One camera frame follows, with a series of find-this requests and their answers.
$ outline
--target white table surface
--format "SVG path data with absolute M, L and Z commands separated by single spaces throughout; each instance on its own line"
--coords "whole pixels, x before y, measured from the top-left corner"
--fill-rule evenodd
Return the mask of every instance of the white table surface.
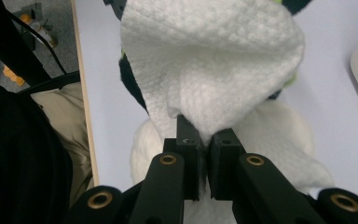
M 120 23 L 112 8 L 103 0 L 72 1 L 95 182 L 126 190 L 133 134 L 147 114 L 120 81 Z M 295 20 L 306 37 L 305 58 L 280 99 L 310 123 L 317 158 L 337 187 L 358 194 L 358 94 L 350 72 L 358 0 L 313 0 Z

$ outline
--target textured paper towel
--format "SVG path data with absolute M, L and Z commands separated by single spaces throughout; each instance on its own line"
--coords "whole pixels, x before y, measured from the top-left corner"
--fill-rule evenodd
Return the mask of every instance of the textured paper towel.
M 271 0 L 129 0 L 122 45 L 161 138 L 183 114 L 204 142 L 280 89 L 303 35 Z
M 266 101 L 233 127 L 247 152 L 269 158 L 284 176 L 304 193 L 334 185 L 331 175 L 313 158 L 313 139 L 307 122 L 296 111 L 276 101 Z M 142 181 L 153 157 L 162 152 L 162 141 L 150 120 L 137 131 L 131 152 L 134 184 Z M 231 202 L 210 199 L 209 187 L 199 202 L 185 203 L 186 224 L 233 224 Z

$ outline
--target black cable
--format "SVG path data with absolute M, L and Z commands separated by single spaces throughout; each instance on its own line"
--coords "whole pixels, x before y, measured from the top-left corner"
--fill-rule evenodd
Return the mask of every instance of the black cable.
M 11 12 L 7 12 L 9 14 L 9 16 L 11 17 L 11 19 L 13 21 L 15 21 L 16 23 L 18 23 L 20 26 L 24 27 L 27 31 L 31 32 L 33 35 L 35 35 L 37 38 L 39 38 L 43 44 L 48 47 L 48 50 L 50 51 L 51 55 L 54 58 L 54 61 L 57 63 L 57 65 L 60 67 L 61 71 L 67 75 L 65 69 L 63 69 L 62 64 L 60 63 L 60 60 L 58 59 L 57 55 L 55 54 L 54 50 L 51 48 L 50 44 L 48 43 L 48 41 L 43 38 L 42 35 L 38 34 L 37 31 L 35 31 L 33 28 L 31 28 L 29 25 L 27 25 L 25 22 L 23 22 L 22 20 L 20 20 L 19 18 L 17 18 L 15 15 L 13 15 Z

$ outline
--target floor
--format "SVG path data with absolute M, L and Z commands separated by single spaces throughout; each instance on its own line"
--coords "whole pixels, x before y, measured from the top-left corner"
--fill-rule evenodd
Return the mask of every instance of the floor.
M 10 12 L 20 11 L 23 7 L 37 7 L 39 12 L 37 19 L 49 29 L 58 42 L 54 48 L 66 72 L 78 70 L 78 60 L 76 53 L 75 30 L 72 17 L 72 8 L 70 0 L 3 0 L 5 7 Z M 45 70 L 51 77 L 62 75 L 62 71 L 55 63 L 48 49 L 35 41 L 34 55 L 44 65 Z M 4 65 L 0 62 L 0 86 L 8 91 L 21 91 L 28 85 L 25 83 L 18 86 L 3 74 Z

